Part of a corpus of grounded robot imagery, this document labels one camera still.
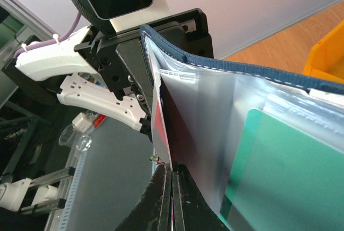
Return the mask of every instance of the green paper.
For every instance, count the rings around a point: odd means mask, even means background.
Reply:
[[[344,230],[344,154],[252,109],[225,196],[229,225],[235,207],[254,230]]]

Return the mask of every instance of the orange bin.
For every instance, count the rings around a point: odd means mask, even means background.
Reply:
[[[344,21],[312,47],[303,74],[344,83]]]

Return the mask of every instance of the gray table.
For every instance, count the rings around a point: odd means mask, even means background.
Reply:
[[[151,175],[148,137],[107,118],[80,156],[59,230],[113,231],[136,205]]]

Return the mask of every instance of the blue fabric trim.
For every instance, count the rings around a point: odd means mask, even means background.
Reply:
[[[168,55],[183,63],[193,64],[199,67],[219,69],[223,71],[244,73],[254,75],[257,77],[261,76],[270,81],[297,87],[305,91],[309,91],[309,89],[317,89],[325,92],[344,95],[344,84],[330,82],[300,74],[289,73],[287,71],[282,71],[269,67],[216,60],[197,55],[192,55],[169,43],[166,39],[160,36],[153,28],[151,28],[148,25],[142,25],[140,31],[143,43],[145,42],[145,36],[148,36]]]

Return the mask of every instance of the purple cable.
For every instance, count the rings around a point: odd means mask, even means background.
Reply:
[[[63,42],[65,41],[66,39],[68,39],[68,37],[75,31],[76,29],[76,26],[77,24],[79,23],[80,21],[80,17],[81,17],[81,13],[78,12],[77,15],[76,15],[76,18],[75,18],[75,21],[73,22],[72,26],[70,27],[70,29],[62,36],[60,36],[58,38],[58,41],[59,42]],[[40,48],[40,47],[46,47],[46,46],[49,46],[49,45],[52,45],[52,44],[55,44],[56,43],[56,40],[54,39],[49,39],[49,40],[46,40],[46,41],[43,41],[43,42],[39,42],[37,44],[34,44],[34,45],[29,45],[26,47],[26,50],[27,51],[30,51],[30,50],[34,50],[36,48]],[[25,52],[25,50],[23,48],[17,50],[15,52],[15,56],[14,58],[17,58],[21,53]]]

